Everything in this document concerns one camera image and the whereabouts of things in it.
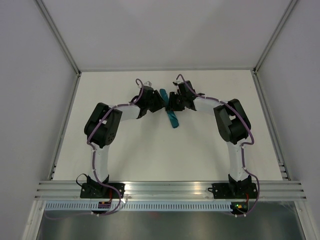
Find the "teal cloth napkin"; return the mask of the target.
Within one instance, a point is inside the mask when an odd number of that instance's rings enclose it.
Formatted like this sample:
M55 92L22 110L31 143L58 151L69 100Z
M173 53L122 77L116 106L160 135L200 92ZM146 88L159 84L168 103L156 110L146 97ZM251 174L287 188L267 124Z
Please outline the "teal cloth napkin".
M165 102L165 110L166 110L166 113L167 113L167 116L169 118L169 121L171 123L172 128L173 129L178 128L179 127L178 118L172 110L169 110L169 97L168 97L166 90L164 88L161 88L159 90L159 93Z

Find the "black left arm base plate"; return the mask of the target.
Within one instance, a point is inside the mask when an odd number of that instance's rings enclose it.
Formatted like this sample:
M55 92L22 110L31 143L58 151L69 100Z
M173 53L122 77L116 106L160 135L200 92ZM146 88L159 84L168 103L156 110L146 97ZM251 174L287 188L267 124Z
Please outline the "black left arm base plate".
M109 183L110 187L105 187L99 183L93 181L89 183L83 183L80 191L81 199L119 199L122 198L125 193L125 184L124 183Z

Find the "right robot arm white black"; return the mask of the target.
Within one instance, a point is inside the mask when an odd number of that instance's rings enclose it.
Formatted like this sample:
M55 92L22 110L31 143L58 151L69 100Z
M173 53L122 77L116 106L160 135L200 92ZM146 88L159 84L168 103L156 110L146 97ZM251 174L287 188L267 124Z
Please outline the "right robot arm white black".
M167 109L177 112L184 109L214 116L218 132L226 142L229 156L228 183L213 186L215 198L256 198L259 187L252 182L252 175L245 166L244 147L252 137L251 123L238 99L230 101L196 93L191 82L174 81L176 91L169 93Z

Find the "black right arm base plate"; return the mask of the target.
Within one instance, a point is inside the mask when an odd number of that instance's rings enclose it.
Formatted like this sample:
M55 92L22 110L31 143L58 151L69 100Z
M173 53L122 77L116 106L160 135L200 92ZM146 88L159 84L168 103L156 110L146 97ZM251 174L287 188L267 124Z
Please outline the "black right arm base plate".
M213 194L213 198L216 200L219 199L240 199L246 200L256 199L258 197L258 189L255 183L251 183L244 188L235 189L231 188L228 183L212 183L211 187L208 187L207 190Z

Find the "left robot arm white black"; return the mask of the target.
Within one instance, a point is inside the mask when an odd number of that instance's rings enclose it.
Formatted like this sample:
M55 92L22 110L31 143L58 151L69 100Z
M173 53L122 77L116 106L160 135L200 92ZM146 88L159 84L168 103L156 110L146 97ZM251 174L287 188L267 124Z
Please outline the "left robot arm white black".
M165 101L158 90L144 85L139 95L129 103L109 106L98 103L91 113L85 127L86 143L92 149L90 178L96 181L91 191L98 198L109 193L108 156L112 142L115 140L119 125L123 121L142 118L147 112L155 113L165 107Z

